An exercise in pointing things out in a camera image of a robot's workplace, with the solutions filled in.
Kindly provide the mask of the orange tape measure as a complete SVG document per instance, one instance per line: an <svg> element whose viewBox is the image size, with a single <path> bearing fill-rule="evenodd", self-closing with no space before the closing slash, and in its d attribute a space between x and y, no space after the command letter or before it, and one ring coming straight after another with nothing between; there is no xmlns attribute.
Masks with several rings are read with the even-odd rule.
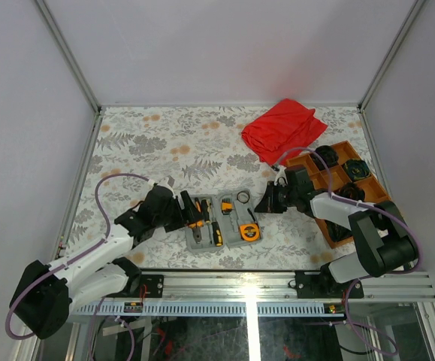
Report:
<svg viewBox="0 0 435 361"><path fill-rule="evenodd" d="M257 223L239 225L240 237L247 242L254 242L260 238L260 229Z"/></svg>

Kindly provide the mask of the hex key set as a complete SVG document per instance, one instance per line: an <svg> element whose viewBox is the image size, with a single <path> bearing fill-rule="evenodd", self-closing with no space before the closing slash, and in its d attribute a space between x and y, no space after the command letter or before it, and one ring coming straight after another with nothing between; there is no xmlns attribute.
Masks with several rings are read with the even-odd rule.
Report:
<svg viewBox="0 0 435 361"><path fill-rule="evenodd" d="M232 224L237 223L237 212L234 207L234 203L231 198L223 198L221 201L222 215L229 219Z"/></svg>

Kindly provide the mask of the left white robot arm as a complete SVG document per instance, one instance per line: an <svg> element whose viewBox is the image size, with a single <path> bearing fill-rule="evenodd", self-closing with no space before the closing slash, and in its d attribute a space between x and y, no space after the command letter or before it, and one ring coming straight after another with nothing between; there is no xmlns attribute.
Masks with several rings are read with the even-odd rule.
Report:
<svg viewBox="0 0 435 361"><path fill-rule="evenodd" d="M136 296L141 271L126 254L150 239L157 228L166 232L194 226L204 219L186 191L175 196L154 185L137 206L119 215L107 234L79 251L49 264L26 266L10 304L39 339L49 338L78 308L107 296Z"/></svg>

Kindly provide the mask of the grey plastic tool case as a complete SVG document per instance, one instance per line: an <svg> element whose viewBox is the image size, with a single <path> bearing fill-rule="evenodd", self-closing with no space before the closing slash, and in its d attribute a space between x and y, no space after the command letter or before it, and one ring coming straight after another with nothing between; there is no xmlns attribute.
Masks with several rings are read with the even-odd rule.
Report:
<svg viewBox="0 0 435 361"><path fill-rule="evenodd" d="M245 190L250 194L250 200L246 204L240 203L237 200L237 194ZM222 233L223 245L221 247L216 247L213 243L212 236L212 226L209 225L210 240L205 241L203 244L196 244L192 237L192 230L187 226L185 230L186 234L186 246L187 249L192 253L205 253L205 252L216 252L222 247L226 246L229 248L243 247L251 244L258 244L263 239L263 234L261 227L258 224L257 217L254 213L254 204L252 200L252 195L250 190L247 188L240 188L238 190L229 190L217 195L203 194L203 195L191 195L191 199L194 201L195 197L199 199L208 199L211 203L211 223L217 221ZM223 198L231 198L235 210L237 212L237 223L232 224L229 219L226 219L221 212L221 201ZM254 242L244 241L240 237L239 225L247 223L257 223L260 229L260 238Z"/></svg>

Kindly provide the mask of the black yellow screwdriver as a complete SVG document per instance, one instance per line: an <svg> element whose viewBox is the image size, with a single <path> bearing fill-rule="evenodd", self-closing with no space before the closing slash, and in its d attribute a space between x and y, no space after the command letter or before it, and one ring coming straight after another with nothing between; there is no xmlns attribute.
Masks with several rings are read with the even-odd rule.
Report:
<svg viewBox="0 0 435 361"><path fill-rule="evenodd" d="M204 216L204 222L205 223L211 223L211 203L208 199L202 199L201 200L201 211Z"/></svg>
<svg viewBox="0 0 435 361"><path fill-rule="evenodd" d="M213 221L211 223L212 226L212 236L213 236L213 243L216 247L221 247L223 245L223 239L222 239L222 233L219 227L219 224L217 221Z"/></svg>

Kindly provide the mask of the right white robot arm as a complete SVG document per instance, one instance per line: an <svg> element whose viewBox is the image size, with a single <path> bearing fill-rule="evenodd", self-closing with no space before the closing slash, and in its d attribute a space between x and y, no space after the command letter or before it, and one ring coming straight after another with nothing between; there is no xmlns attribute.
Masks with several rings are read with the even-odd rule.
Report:
<svg viewBox="0 0 435 361"><path fill-rule="evenodd" d="M278 176L285 181L267 183L256 213L282 214L296 208L352 233L355 252L322 267L319 287L326 296L339 295L348 281L396 273L399 267L419 261L419 245L395 203L362 202L331 190L317 190L303 166L283 168Z"/></svg>

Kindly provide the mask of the orange handled pliers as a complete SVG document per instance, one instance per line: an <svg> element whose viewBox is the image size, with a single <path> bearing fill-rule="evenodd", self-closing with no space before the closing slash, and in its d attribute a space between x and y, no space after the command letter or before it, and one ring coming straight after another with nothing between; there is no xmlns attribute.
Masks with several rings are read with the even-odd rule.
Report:
<svg viewBox="0 0 435 361"><path fill-rule="evenodd" d="M195 206L201 215L201 220L191 223L189 228L192 230L192 237L196 244L203 244L210 240L209 225L210 213L208 211L208 202L206 199L194 198Z"/></svg>

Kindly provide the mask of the black tape roll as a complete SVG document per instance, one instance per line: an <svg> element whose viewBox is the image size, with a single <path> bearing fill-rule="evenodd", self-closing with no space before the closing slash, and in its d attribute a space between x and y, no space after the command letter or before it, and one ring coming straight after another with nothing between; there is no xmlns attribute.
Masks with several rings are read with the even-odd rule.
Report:
<svg viewBox="0 0 435 361"><path fill-rule="evenodd" d="M250 194L247 191L242 190L237 194L237 200L240 203L246 204L250 200Z"/></svg>

